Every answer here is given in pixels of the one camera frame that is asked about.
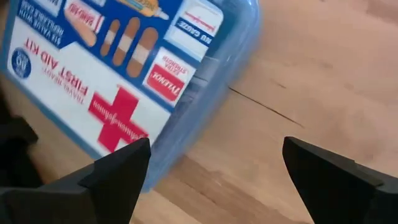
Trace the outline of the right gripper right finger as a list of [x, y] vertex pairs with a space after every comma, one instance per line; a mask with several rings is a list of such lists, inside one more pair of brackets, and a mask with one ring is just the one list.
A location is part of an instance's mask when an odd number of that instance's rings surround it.
[[314, 224], [398, 224], [398, 177], [293, 136], [282, 156]]

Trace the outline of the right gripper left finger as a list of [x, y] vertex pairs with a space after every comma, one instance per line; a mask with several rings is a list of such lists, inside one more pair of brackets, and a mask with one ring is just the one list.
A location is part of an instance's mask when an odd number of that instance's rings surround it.
[[49, 184], [0, 187], [0, 224], [129, 224], [150, 156], [141, 138]]

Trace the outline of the blue box with red top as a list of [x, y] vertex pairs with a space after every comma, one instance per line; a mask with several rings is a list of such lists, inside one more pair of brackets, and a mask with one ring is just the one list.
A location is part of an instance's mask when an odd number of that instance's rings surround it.
[[258, 0], [0, 0], [0, 70], [99, 159], [140, 138], [149, 191], [224, 100]]

